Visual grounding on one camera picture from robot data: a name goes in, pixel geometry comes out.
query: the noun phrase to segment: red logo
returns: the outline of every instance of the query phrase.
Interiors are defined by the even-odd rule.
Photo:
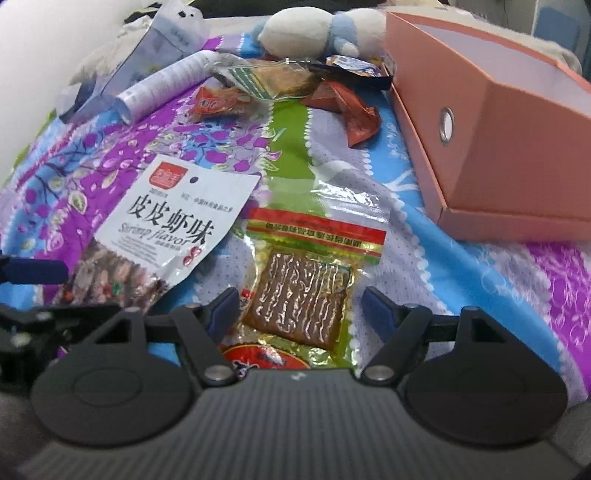
[[[170,190],[178,185],[186,173],[186,168],[163,161],[150,175],[150,183],[163,190]]]

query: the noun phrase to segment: metal screw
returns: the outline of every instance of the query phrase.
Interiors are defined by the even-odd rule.
[[[212,365],[205,369],[204,375],[212,382],[224,382],[234,375],[234,370],[226,365]]]
[[[51,312],[39,312],[35,316],[40,322],[47,322],[53,318],[53,314]]]
[[[394,370],[386,365],[372,365],[364,371],[365,376],[374,382],[385,382],[394,376]]]
[[[10,343],[12,343],[12,345],[14,347],[16,347],[16,348],[24,348],[29,343],[31,343],[31,340],[32,339],[33,339],[33,337],[31,336],[30,333],[27,333],[27,332],[18,332],[18,333],[15,333],[10,338]]]

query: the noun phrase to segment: plush doll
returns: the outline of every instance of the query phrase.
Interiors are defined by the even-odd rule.
[[[255,42],[278,58],[316,59],[345,55],[378,57],[386,31],[382,11],[356,8],[331,15],[315,7],[286,8],[253,31]]]

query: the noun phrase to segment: clear plastic bag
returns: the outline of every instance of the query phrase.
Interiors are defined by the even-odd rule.
[[[226,358],[241,375],[250,368],[354,367],[353,292],[367,284],[368,263],[380,260],[389,210],[377,197],[322,182],[270,182],[268,208],[253,210],[243,224],[252,259],[243,280],[226,285],[241,292],[243,312],[223,342]],[[210,272],[226,263],[215,262]]]
[[[252,97],[276,102],[288,98],[303,98],[314,92],[320,79],[296,61],[258,60],[249,66],[219,66],[217,77],[236,86]]]

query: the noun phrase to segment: white cylinder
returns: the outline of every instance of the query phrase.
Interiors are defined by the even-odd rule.
[[[211,75],[220,54],[201,50],[150,75],[115,98],[121,119],[131,125]]]

